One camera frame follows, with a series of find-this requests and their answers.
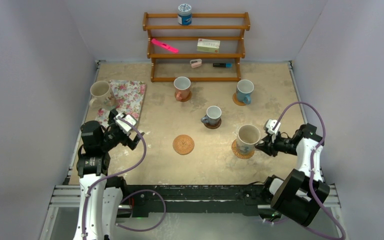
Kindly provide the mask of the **blue mug white inside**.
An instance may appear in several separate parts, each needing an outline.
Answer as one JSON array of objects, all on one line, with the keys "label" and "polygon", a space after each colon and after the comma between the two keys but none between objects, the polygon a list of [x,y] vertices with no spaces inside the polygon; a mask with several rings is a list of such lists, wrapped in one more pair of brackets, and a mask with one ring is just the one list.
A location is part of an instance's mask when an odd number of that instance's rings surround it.
[{"label": "blue mug white inside", "polygon": [[236,85],[236,99],[238,102],[250,105],[252,102],[251,95],[255,89],[254,84],[248,79],[240,80]]}]

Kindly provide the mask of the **small grey mug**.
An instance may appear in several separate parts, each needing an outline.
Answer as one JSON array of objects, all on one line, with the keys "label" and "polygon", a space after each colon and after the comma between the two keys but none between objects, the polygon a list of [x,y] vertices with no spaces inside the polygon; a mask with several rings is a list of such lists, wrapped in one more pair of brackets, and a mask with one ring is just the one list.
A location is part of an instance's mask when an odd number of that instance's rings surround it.
[{"label": "small grey mug", "polygon": [[212,105],[207,108],[205,116],[202,117],[200,121],[209,126],[216,126],[219,123],[221,116],[221,108],[216,105]]}]

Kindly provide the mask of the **brown orange mug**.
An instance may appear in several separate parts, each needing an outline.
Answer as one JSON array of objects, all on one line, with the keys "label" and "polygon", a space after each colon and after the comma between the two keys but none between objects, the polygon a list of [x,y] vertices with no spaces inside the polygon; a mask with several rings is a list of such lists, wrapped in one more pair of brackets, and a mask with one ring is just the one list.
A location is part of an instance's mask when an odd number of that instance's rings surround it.
[{"label": "brown orange mug", "polygon": [[191,94],[191,80],[185,76],[179,76],[174,80],[173,85],[175,87],[175,99],[179,102],[187,101]]}]

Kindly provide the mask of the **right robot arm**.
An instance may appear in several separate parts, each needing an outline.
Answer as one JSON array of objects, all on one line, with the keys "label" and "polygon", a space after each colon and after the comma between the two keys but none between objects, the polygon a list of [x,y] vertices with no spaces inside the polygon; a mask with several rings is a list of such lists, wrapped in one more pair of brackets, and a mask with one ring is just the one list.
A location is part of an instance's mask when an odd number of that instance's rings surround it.
[{"label": "right robot arm", "polygon": [[264,126],[267,135],[255,148],[272,157],[279,152],[297,156],[297,165],[284,180],[270,177],[271,183],[261,189],[260,196],[272,209],[307,227],[320,209],[315,198],[324,202],[330,193],[320,168],[324,144],[310,123],[302,124],[293,137],[283,137],[279,128],[277,120],[269,119]]}]

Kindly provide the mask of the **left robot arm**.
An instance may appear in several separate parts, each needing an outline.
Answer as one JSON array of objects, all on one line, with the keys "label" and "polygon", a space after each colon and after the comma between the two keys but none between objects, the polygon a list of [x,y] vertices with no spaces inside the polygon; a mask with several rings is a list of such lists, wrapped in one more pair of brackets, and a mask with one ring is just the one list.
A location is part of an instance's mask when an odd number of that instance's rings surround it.
[{"label": "left robot arm", "polygon": [[143,134],[131,138],[137,125],[131,114],[111,110],[108,126],[96,120],[80,127],[83,144],[77,151],[77,175],[80,186],[80,203],[75,240],[109,240],[115,230],[119,205],[129,199],[126,181],[122,176],[109,176],[109,151],[117,145],[134,150]]}]

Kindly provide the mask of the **woven rattan coaster right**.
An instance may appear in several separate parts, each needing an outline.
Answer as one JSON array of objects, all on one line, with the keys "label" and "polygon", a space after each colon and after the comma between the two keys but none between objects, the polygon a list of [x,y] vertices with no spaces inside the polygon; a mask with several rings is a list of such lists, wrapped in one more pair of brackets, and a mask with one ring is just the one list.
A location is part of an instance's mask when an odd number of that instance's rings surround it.
[{"label": "woven rattan coaster right", "polygon": [[241,154],[238,147],[237,147],[237,141],[234,140],[231,144],[231,150],[233,152],[233,154],[238,157],[239,159],[250,159],[254,154],[255,154],[255,150],[252,150],[250,153],[248,154]]}]

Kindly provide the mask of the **woven rattan coaster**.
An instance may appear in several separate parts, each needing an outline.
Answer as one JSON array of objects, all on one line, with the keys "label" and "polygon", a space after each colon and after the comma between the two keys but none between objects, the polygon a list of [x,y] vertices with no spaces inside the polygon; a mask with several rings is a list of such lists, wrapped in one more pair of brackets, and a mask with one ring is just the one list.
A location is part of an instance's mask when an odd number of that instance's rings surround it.
[{"label": "woven rattan coaster", "polygon": [[195,148],[195,142],[189,135],[181,134],[174,138],[172,147],[179,155],[187,155]]},{"label": "woven rattan coaster", "polygon": [[250,153],[248,154],[241,154],[238,147],[237,147],[237,141],[234,140],[231,144],[231,150],[233,152],[233,154],[238,157],[239,159],[250,159],[254,154],[255,154],[255,150],[252,150]]}]

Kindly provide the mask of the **light wooden coaster right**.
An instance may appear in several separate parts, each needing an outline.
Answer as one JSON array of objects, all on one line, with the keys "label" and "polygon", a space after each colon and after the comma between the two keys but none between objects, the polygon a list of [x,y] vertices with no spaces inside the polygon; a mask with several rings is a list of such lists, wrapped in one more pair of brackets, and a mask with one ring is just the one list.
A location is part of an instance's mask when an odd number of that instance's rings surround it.
[{"label": "light wooden coaster right", "polygon": [[238,106],[246,106],[246,105],[247,105],[246,103],[241,102],[241,101],[238,100],[238,98],[237,98],[237,94],[236,94],[236,93],[233,94],[233,96],[232,96],[232,100],[233,100],[233,102],[234,102],[236,105],[238,105]]}]

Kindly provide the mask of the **light wooden coaster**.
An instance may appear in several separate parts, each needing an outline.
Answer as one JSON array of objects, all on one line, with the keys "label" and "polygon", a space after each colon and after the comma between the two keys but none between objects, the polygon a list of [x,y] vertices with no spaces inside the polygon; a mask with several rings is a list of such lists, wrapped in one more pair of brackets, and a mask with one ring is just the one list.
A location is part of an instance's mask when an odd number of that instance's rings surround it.
[{"label": "light wooden coaster", "polygon": [[190,90],[179,90],[174,93],[174,97],[178,102],[187,102],[192,97]]},{"label": "light wooden coaster", "polygon": [[236,105],[238,105],[238,106],[246,106],[246,105],[247,105],[246,103],[241,102],[241,101],[238,100],[238,98],[237,98],[237,94],[236,94],[236,93],[233,94],[233,96],[232,96],[232,100],[233,100],[233,102],[234,102]]}]

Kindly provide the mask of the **woven rattan coaster left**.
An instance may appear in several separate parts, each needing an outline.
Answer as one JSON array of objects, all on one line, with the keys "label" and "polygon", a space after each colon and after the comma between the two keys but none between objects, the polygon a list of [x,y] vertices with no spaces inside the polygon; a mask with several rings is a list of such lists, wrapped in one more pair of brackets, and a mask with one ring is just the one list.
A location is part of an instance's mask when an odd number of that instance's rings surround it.
[{"label": "woven rattan coaster left", "polygon": [[187,155],[195,148],[195,142],[189,135],[181,134],[174,138],[172,147],[179,155]]}]

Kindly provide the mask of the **dark brown wooden coaster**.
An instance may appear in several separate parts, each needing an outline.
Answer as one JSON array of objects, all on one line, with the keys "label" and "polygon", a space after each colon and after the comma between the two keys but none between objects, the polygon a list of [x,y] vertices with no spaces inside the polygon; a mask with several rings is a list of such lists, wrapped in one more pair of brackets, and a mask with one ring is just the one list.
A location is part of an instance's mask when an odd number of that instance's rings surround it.
[{"label": "dark brown wooden coaster", "polygon": [[222,119],[220,119],[216,124],[214,125],[211,125],[209,123],[204,123],[204,126],[208,129],[217,129],[221,126],[221,123],[222,123]]}]

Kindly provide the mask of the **light wooden coaster left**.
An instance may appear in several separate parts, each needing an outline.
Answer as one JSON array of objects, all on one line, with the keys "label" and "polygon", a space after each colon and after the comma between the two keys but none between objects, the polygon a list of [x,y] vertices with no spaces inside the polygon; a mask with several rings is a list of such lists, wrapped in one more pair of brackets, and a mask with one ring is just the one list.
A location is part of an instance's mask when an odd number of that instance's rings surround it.
[{"label": "light wooden coaster left", "polygon": [[178,102],[187,102],[192,97],[190,90],[179,90],[174,93],[174,97]]}]

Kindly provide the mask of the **beige floral mug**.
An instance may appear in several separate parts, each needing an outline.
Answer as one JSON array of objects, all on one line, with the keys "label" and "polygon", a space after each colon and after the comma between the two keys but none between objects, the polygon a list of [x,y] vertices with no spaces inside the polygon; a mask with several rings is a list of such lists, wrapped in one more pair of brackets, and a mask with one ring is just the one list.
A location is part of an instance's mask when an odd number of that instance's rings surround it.
[{"label": "beige floral mug", "polygon": [[95,82],[90,87],[90,94],[89,107],[92,109],[103,108],[112,110],[117,106],[114,92],[107,81]]}]

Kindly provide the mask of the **floral serving tray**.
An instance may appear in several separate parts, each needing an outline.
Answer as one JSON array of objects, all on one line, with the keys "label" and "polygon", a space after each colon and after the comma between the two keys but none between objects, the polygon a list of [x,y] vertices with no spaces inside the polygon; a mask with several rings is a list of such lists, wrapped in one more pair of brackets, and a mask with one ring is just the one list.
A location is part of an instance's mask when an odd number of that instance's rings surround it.
[{"label": "floral serving tray", "polygon": [[96,97],[93,104],[98,106],[95,120],[104,127],[109,125],[109,115],[115,109],[119,114],[131,115],[137,121],[143,106],[147,85],[142,81],[109,80],[98,81],[100,85],[108,89],[103,97],[103,103]]}]

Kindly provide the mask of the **black blue marker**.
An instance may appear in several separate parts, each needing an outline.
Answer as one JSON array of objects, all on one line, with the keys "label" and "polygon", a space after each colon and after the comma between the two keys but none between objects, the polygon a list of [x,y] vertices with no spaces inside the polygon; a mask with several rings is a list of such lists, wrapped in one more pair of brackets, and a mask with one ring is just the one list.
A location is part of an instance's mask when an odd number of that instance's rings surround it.
[{"label": "black blue marker", "polygon": [[233,66],[233,64],[232,63],[217,62],[217,63],[213,63],[212,66],[214,68],[231,68]]}]

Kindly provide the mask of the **pink marker pen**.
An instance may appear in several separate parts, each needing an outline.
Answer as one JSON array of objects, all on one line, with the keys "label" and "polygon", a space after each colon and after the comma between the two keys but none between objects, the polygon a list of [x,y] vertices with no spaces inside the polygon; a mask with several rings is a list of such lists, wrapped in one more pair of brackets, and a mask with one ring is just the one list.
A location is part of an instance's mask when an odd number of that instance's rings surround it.
[{"label": "pink marker pen", "polygon": [[174,54],[178,54],[179,53],[179,50],[177,48],[175,48],[175,47],[173,47],[173,46],[171,46],[171,45],[169,45],[167,43],[161,42],[161,41],[159,41],[159,40],[157,40],[155,38],[153,38],[150,42],[153,45],[158,46],[158,47],[160,47],[160,48],[162,48],[164,50],[167,50],[167,51],[169,51],[171,53],[174,53]]}]

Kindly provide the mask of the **pink tape dispenser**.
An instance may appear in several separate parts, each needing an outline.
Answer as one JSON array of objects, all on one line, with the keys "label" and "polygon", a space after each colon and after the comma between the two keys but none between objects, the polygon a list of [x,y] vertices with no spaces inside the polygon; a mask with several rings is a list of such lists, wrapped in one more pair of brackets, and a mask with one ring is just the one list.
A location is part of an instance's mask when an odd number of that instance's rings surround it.
[{"label": "pink tape dispenser", "polygon": [[198,68],[202,66],[202,59],[192,59],[189,61],[189,64],[192,69]]}]

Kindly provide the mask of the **wooden three-tier shelf rack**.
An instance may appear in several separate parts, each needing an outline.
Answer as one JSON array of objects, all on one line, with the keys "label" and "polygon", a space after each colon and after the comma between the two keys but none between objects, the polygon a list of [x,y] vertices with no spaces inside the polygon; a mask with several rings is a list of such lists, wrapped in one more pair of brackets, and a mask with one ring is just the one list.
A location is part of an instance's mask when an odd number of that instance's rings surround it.
[{"label": "wooden three-tier shelf rack", "polygon": [[[176,13],[148,13],[143,14],[142,20],[142,29],[147,32],[147,51],[146,56],[151,60],[151,70],[150,70],[150,80],[152,82],[173,82],[174,77],[157,77],[157,60],[234,60],[234,67],[236,76],[235,77],[192,77],[191,81],[193,82],[238,82],[241,80],[241,69],[240,62],[241,59],[246,56],[245,48],[245,32],[249,31],[251,28],[251,21],[248,12],[244,13],[193,13],[193,19],[241,19],[242,23],[237,25],[222,25],[222,24],[213,24],[213,25],[152,25],[149,23],[151,19],[174,19],[178,15]],[[154,30],[237,30],[239,33],[232,36],[157,36],[153,35]],[[231,53],[221,53],[217,51],[212,52],[187,52],[187,53],[174,53],[170,51],[171,46],[167,46],[163,53],[156,53],[155,47],[160,46],[161,44],[166,44],[167,41],[197,41],[200,42],[202,39],[209,39],[215,41],[235,41],[237,42],[237,48],[235,52]]]}]

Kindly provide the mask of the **green white small box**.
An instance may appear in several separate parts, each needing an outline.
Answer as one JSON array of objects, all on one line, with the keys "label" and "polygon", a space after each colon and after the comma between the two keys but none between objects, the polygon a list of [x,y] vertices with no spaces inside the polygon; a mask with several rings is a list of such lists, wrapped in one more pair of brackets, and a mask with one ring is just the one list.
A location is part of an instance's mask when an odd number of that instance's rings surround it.
[{"label": "green white small box", "polygon": [[218,54],[220,52],[220,43],[220,40],[199,38],[196,50],[198,52]]}]

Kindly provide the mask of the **blue-lidded white jar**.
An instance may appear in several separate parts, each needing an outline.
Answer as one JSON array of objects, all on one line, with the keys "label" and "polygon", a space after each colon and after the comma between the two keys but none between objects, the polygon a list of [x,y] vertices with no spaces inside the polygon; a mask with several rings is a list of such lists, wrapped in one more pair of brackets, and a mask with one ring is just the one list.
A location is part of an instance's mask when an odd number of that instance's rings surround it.
[{"label": "blue-lidded white jar", "polygon": [[181,26],[192,23],[192,6],[187,3],[180,4],[177,8],[177,21]]}]

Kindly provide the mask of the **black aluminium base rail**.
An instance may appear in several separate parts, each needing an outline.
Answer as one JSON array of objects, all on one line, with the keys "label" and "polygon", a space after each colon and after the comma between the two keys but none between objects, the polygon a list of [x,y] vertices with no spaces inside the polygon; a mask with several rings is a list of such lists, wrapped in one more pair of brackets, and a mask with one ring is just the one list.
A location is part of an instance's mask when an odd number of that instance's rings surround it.
[{"label": "black aluminium base rail", "polygon": [[244,216],[274,213],[272,196],[263,184],[241,185],[127,185],[123,195],[135,193],[120,209],[133,208],[133,217],[150,213],[242,214]]}]

